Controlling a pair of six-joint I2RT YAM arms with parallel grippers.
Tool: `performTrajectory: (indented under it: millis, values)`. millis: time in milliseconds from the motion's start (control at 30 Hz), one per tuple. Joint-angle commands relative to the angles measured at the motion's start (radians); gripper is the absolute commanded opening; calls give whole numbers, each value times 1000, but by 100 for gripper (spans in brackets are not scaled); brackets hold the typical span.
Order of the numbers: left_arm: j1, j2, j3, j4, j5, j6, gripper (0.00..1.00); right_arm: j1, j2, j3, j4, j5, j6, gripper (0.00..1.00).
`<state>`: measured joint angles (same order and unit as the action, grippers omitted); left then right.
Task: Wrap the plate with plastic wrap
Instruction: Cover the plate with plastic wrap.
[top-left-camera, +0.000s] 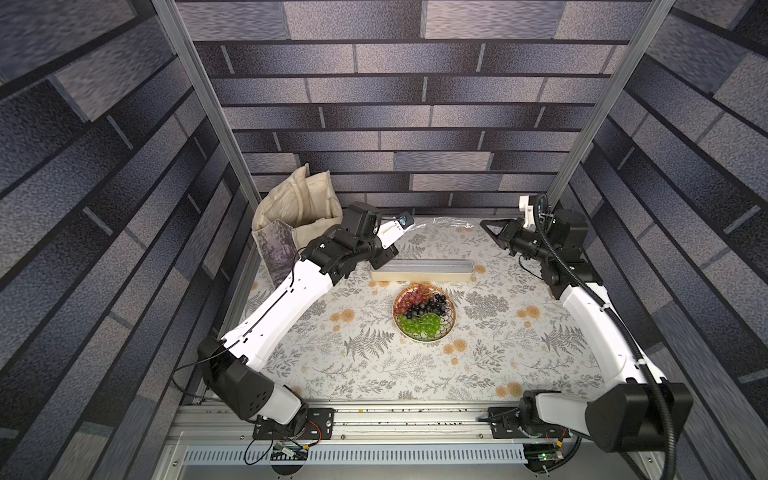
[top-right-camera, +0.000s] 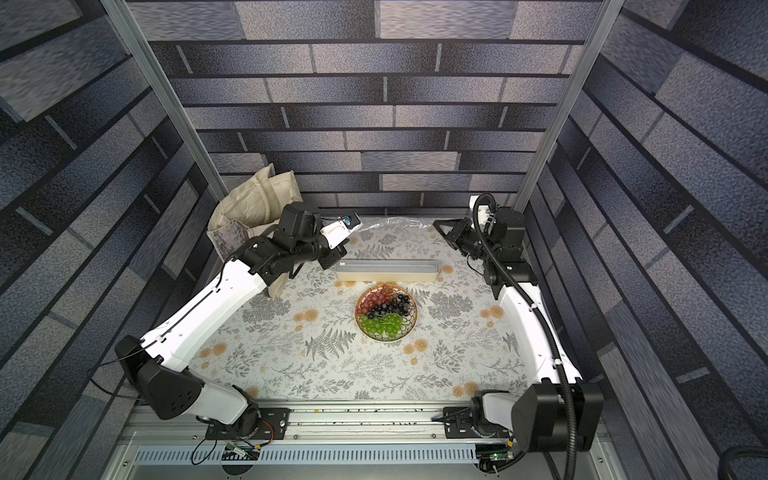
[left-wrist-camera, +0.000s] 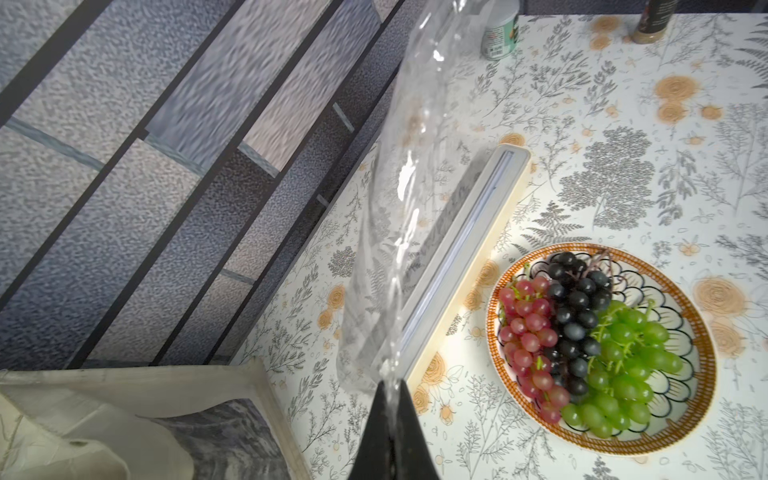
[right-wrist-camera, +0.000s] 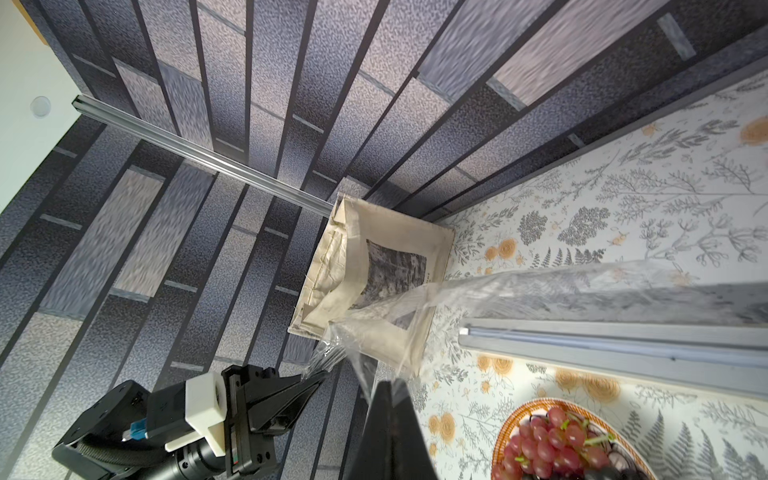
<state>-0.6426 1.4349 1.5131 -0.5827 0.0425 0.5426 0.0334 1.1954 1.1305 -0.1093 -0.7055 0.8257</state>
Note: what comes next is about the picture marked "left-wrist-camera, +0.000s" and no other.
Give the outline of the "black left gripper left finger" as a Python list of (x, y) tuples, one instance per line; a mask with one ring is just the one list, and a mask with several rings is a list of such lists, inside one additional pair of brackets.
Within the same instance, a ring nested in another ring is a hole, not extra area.
[(348, 479), (389, 480), (392, 478), (392, 472), (392, 437), (389, 430), (386, 388), (384, 382), (380, 382)]

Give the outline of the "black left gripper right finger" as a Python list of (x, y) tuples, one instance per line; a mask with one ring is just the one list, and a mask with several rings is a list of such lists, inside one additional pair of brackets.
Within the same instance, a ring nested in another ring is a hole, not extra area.
[(404, 380), (399, 382), (392, 420), (392, 478), (439, 479)]

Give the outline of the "clear plastic wrap sheet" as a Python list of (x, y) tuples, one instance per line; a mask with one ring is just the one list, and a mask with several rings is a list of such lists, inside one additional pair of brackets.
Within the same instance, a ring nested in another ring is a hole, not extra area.
[(337, 371), (353, 391), (383, 391), (398, 408), (408, 296), (439, 244), (438, 169), (458, 106), (459, 63), (481, 54), (493, 1), (429, 1), (411, 31), (367, 186), (346, 292)]

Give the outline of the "cream plastic wrap dispenser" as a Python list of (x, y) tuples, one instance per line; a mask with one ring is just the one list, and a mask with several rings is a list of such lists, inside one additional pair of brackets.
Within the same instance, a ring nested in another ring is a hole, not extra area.
[(471, 164), (429, 235), (418, 259), (403, 313), (398, 375), (410, 391), (421, 383), (463, 299), (470, 293), (520, 201), (531, 176), (532, 152), (501, 144)]

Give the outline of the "patterned plate with rim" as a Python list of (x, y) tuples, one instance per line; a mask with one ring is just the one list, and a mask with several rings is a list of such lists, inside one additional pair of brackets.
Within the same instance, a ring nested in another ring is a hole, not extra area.
[(488, 348), (507, 392), (580, 447), (639, 456), (685, 439), (716, 390), (716, 355), (691, 300), (660, 271), (613, 248), (563, 243), (497, 280)]

